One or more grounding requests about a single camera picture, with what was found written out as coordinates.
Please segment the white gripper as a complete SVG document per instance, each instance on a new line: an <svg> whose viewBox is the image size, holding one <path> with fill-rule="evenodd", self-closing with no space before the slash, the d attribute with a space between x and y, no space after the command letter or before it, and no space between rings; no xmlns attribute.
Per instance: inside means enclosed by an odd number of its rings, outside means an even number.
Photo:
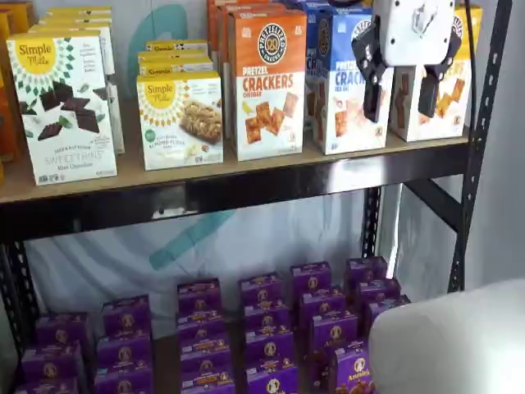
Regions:
<svg viewBox="0 0 525 394"><path fill-rule="evenodd" d="M374 18L351 44L365 80L363 114L368 120L379 120L382 77L393 66L429 65L422 78L418 111L434 117L439 85L462 43L452 30L454 10L455 2L444 0L372 3Z"/></svg>

